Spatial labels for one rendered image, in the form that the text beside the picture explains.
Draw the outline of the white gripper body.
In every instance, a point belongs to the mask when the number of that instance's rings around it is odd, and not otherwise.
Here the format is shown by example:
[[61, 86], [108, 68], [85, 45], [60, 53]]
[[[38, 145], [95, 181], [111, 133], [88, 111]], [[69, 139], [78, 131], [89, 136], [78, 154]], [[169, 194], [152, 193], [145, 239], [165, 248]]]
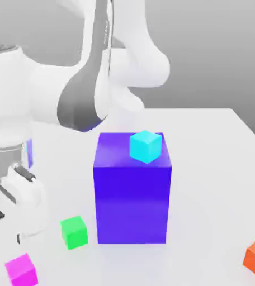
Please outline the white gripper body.
[[46, 191], [43, 184], [33, 178], [20, 182], [5, 180], [0, 184], [0, 192], [16, 206], [16, 221], [18, 226], [17, 242], [23, 243], [26, 239], [43, 232], [48, 224], [48, 207]]

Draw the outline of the small cyan cube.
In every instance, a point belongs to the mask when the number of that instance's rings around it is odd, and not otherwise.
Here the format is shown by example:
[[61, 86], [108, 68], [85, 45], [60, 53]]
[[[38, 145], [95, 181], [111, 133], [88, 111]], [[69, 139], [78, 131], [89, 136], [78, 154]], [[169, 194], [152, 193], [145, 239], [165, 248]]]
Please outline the small cyan cube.
[[129, 155], [131, 158], [149, 164], [162, 153], [162, 135], [147, 130], [130, 136]]

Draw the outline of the small magenta cube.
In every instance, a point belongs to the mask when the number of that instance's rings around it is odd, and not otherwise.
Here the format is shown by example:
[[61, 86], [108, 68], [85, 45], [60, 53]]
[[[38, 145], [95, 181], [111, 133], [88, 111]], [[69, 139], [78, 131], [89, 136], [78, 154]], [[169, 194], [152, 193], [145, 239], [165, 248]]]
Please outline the small magenta cube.
[[28, 254], [12, 259], [5, 263], [5, 267], [12, 286], [38, 285], [36, 268]]

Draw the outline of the small green cube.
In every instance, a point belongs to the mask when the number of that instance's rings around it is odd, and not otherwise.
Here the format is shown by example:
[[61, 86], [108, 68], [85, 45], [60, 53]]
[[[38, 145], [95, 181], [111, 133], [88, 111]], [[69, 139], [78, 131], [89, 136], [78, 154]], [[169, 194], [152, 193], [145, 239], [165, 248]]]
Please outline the small green cube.
[[60, 226], [62, 238], [68, 250], [88, 244], [88, 231], [81, 216], [62, 220]]

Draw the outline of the large purple box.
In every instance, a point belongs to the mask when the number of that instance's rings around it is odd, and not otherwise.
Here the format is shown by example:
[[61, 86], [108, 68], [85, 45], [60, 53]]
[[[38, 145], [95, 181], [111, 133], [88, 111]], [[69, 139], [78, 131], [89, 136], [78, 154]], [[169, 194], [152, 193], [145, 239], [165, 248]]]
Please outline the large purple box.
[[101, 133], [93, 163], [100, 244], [163, 244], [172, 163], [165, 141], [149, 164], [129, 155], [130, 133]]

